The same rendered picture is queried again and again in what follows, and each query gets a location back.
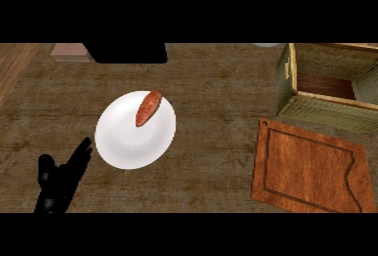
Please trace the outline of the white oval plate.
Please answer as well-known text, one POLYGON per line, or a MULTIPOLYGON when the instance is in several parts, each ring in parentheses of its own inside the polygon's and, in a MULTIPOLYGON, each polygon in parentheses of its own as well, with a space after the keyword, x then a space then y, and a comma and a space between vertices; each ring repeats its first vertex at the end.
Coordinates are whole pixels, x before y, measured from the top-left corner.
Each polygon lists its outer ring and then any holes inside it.
POLYGON ((141 127, 135 114, 147 91, 132 91, 107 105, 97 120, 94 144, 103 161, 118 169, 147 166, 165 153, 174 139, 175 113, 165 98, 141 127))

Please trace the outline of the green wicker basket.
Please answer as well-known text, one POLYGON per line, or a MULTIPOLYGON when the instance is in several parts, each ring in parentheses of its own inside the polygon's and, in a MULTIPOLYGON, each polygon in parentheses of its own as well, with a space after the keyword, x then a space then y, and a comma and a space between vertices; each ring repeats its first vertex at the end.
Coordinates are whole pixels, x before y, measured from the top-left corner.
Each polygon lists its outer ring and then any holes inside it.
POLYGON ((277 116, 378 131, 378 43, 287 43, 276 69, 277 116))

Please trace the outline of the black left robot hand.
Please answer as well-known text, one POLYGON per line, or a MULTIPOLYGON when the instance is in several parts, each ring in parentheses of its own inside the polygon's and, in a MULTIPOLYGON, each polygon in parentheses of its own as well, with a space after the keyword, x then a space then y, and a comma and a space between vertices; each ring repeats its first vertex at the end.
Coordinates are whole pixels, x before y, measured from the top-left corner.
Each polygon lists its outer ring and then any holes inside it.
POLYGON ((76 187, 91 158, 91 140, 84 138, 64 164, 56 165, 48 154, 38 157, 39 194, 33 212, 61 214, 69 208, 76 187))

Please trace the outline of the brown wooden cutting board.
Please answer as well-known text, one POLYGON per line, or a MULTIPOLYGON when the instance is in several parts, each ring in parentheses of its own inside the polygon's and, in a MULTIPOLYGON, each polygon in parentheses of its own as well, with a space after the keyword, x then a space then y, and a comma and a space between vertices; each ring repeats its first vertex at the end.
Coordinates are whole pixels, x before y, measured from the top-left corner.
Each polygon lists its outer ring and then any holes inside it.
POLYGON ((250 198, 296 213, 372 213, 363 146, 261 119, 250 198))

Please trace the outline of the pink block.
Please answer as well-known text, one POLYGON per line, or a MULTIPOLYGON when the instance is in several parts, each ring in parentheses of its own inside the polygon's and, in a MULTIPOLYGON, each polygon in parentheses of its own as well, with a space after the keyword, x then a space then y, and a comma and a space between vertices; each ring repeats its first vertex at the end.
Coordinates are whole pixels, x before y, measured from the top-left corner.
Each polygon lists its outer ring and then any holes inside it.
POLYGON ((81 43, 57 43, 50 56, 60 62, 89 62, 91 56, 81 43))

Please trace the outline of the orange carrot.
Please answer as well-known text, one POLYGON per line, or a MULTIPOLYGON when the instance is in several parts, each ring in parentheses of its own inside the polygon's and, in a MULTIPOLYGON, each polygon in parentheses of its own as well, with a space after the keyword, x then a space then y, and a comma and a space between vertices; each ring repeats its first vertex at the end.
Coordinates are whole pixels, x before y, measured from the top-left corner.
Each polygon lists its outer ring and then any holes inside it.
POLYGON ((153 116, 162 100, 162 93, 153 90, 146 95, 135 113, 135 126, 141 127, 153 116))

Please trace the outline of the black box appliance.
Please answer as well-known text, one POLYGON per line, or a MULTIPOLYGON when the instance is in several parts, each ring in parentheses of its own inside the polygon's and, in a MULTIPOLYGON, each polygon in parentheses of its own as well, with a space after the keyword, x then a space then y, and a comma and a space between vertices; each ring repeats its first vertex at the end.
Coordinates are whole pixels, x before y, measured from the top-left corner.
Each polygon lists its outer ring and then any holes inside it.
POLYGON ((168 60, 163 43, 84 43, 97 63, 162 64, 168 60))

